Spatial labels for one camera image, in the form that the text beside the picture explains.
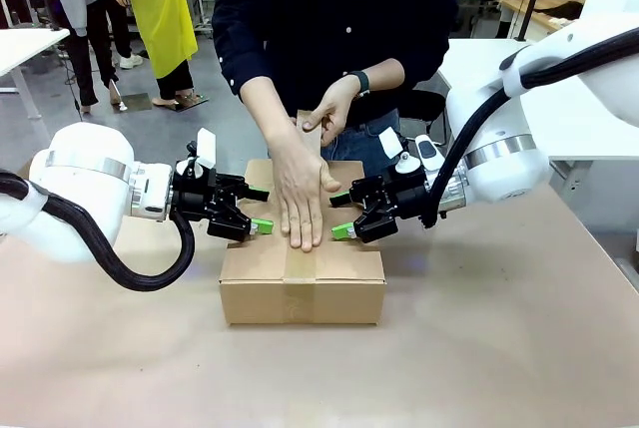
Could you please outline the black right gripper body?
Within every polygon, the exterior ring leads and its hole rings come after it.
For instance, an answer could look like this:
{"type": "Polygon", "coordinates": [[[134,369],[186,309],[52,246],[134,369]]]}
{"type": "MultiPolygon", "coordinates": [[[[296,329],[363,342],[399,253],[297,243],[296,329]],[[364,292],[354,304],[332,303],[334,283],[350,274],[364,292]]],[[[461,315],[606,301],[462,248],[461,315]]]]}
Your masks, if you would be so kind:
{"type": "Polygon", "coordinates": [[[423,168],[408,174],[396,174],[393,179],[393,213],[401,219],[420,217],[423,222],[435,221],[435,204],[423,168]]]}

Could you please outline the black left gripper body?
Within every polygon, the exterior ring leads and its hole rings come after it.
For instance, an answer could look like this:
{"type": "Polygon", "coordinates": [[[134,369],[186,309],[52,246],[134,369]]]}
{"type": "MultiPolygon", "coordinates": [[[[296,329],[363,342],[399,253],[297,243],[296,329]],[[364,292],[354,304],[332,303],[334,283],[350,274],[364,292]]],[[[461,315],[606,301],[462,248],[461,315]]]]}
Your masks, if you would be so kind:
{"type": "Polygon", "coordinates": [[[179,214],[187,221],[219,221],[220,216],[216,213],[216,177],[215,169],[203,168],[198,178],[193,168],[185,168],[181,172],[175,169],[169,219],[173,220],[179,214]]]}

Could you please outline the person's right hand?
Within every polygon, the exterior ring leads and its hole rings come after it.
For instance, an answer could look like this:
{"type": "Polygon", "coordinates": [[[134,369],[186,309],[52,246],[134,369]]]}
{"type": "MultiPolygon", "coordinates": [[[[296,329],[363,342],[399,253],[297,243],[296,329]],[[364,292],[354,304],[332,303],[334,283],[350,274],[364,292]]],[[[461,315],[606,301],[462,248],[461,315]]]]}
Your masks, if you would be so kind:
{"type": "Polygon", "coordinates": [[[292,248],[310,252],[323,234],[321,193],[335,193],[340,183],[328,164],[312,151],[292,122],[268,139],[281,212],[281,229],[292,248]]]}

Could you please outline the person's left hand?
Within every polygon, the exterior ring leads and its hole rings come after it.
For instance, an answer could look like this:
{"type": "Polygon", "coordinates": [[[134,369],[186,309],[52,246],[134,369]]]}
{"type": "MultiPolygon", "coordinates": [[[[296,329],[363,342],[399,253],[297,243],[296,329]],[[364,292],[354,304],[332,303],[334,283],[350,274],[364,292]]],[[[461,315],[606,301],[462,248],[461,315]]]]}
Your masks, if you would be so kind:
{"type": "Polygon", "coordinates": [[[358,94],[360,82],[355,75],[345,75],[332,83],[319,105],[306,116],[305,132],[320,127],[320,145],[327,147],[345,128],[350,105],[358,94]]]}

